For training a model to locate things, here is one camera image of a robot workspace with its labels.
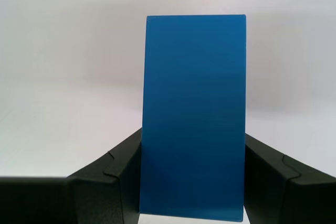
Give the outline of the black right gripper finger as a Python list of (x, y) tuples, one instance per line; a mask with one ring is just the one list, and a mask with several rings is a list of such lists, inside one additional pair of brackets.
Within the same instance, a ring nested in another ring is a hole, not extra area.
[(246, 135), (244, 206), (250, 223), (335, 223), (335, 177)]
[(138, 223), (141, 133), (68, 177), (1, 177), (1, 223)]

